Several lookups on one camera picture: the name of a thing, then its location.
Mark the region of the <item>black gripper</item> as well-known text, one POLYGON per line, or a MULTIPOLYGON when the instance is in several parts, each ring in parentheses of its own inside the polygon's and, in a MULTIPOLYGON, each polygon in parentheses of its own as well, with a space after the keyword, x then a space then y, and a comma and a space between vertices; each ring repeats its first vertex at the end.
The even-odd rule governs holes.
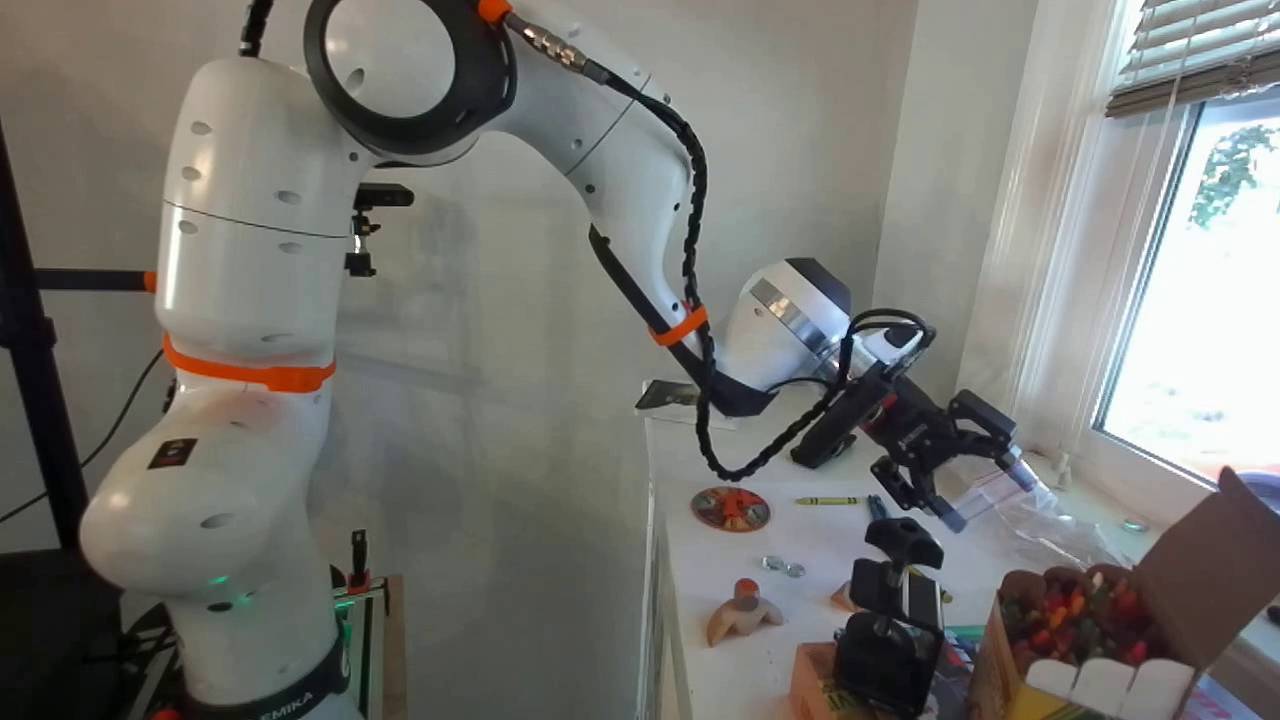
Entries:
POLYGON ((885 448, 870 463, 881 488, 909 510, 925 509, 951 531, 967 519, 937 495, 930 473, 954 457, 988 457, 1010 477, 1017 488, 1033 490, 1039 477, 1017 448, 1017 421, 997 405, 958 389, 949 405, 937 405, 909 375, 868 371, 853 380, 837 405, 801 437, 790 459, 821 466, 837 459, 857 437, 885 448))

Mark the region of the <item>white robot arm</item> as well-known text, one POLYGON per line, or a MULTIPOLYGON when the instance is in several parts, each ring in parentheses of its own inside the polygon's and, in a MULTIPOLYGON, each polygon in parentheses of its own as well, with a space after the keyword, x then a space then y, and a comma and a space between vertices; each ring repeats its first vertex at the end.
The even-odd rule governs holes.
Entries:
POLYGON ((648 437, 683 315, 779 255, 967 320, 1035 0, 264 0, 159 172, 170 405, 105 466, 89 563, 206 707, 318 686, 328 579, 405 584, 405 707, 643 720, 648 437))

